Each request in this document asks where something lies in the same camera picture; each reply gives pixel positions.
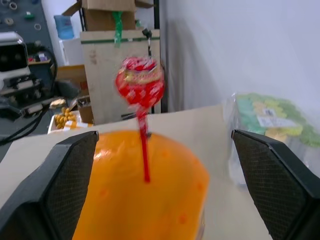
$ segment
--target small container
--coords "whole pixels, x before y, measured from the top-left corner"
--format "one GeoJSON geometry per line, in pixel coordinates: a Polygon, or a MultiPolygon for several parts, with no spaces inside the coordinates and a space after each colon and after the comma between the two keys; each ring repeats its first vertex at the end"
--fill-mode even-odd
{"type": "Polygon", "coordinates": [[[75,37],[72,28],[71,16],[55,15],[54,16],[58,37],[62,40],[73,39],[75,37]]]}

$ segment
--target table surface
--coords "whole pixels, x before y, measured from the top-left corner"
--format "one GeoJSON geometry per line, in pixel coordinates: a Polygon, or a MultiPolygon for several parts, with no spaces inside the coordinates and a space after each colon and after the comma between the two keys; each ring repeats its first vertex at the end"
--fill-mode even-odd
{"type": "MultiPolygon", "coordinates": [[[[229,177],[230,134],[220,105],[149,115],[148,123],[151,132],[165,135],[190,148],[210,173],[203,240],[272,239],[249,192],[237,187],[229,177]]],[[[0,164],[0,207],[18,184],[43,162],[56,143],[92,130],[104,133],[136,128],[136,120],[130,119],[15,141],[0,164]]]]}

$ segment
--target pegboard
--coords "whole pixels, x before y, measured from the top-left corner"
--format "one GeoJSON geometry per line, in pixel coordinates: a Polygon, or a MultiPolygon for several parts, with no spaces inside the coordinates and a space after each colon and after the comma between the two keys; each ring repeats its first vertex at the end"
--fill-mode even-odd
{"type": "Polygon", "coordinates": [[[53,49],[41,0],[0,0],[0,32],[17,32],[25,43],[53,49]]]}

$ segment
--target wooden board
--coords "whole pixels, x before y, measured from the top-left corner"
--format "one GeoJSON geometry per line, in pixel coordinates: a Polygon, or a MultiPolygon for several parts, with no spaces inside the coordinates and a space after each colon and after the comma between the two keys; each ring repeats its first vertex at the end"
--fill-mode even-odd
{"type": "MultiPolygon", "coordinates": [[[[121,120],[121,115],[134,112],[115,88],[115,79],[123,60],[131,56],[147,56],[148,41],[141,30],[122,31],[120,47],[114,44],[115,31],[81,33],[86,79],[95,124],[121,120]]],[[[152,31],[152,55],[160,63],[160,31],[152,31]]],[[[155,106],[161,112],[161,104],[155,106]]]]}

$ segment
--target cardboard box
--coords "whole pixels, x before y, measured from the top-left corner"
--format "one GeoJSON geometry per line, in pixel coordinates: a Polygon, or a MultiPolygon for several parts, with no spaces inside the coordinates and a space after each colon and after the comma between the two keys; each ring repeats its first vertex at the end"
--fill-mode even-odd
{"type": "Polygon", "coordinates": [[[123,30],[135,30],[135,10],[136,6],[141,8],[151,8],[154,5],[143,1],[134,0],[83,0],[78,1],[71,7],[69,7],[62,15],[72,16],[83,7],[85,28],[87,31],[110,31],[116,29],[116,23],[112,16],[112,11],[116,9],[116,6],[123,5],[124,9],[127,9],[122,13],[122,25],[123,30]]]}
{"type": "Polygon", "coordinates": [[[81,89],[80,96],[89,94],[84,65],[58,67],[56,79],[57,81],[59,81],[59,79],[70,79],[73,84],[81,89]]]}

